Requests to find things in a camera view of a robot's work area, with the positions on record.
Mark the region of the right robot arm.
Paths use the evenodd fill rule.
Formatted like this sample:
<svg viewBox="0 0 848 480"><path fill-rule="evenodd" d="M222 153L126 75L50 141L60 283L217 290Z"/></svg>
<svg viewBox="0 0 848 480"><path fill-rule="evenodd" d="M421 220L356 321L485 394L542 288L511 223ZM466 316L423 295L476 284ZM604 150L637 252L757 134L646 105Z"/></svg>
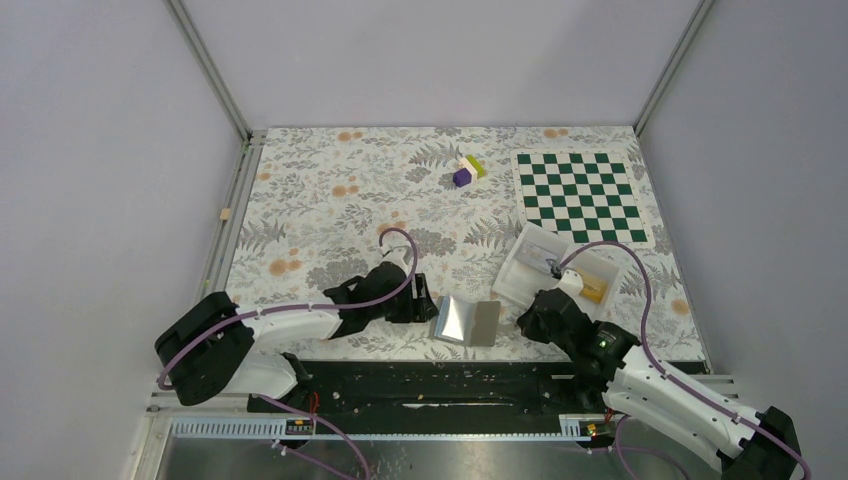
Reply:
<svg viewBox="0 0 848 480"><path fill-rule="evenodd" d="M517 319L521 334L553 344L575 367L575 402L640 421L697 455L724 479L790 479L800 471L791 418L721 395L668 362L649 358L620 326L594 321L565 292L539 291Z"/></svg>

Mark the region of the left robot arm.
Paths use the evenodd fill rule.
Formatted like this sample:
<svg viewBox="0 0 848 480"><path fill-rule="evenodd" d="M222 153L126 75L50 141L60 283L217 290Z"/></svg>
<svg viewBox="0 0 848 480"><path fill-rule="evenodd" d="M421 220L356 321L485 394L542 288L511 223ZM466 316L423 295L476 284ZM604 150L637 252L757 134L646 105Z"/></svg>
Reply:
<svg viewBox="0 0 848 480"><path fill-rule="evenodd" d="M221 393L244 393L271 397L296 411L309 401L311 387L292 356L275 356L265 347L339 339L364 331L375 320L425 323L437 315L425 275L410 275L389 261L324 290L315 303L243 312L227 293L213 292L155 341L163 367L157 384L175 392L183 406Z"/></svg>

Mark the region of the grey card holder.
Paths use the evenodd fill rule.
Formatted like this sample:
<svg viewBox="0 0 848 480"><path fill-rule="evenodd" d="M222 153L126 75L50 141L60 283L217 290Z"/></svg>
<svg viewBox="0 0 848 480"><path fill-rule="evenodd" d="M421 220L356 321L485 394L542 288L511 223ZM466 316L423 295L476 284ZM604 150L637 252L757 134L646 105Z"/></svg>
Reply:
<svg viewBox="0 0 848 480"><path fill-rule="evenodd" d="M439 297L438 315L430 337L434 340L470 347L493 347L500 324L499 301L470 302L454 296Z"/></svg>

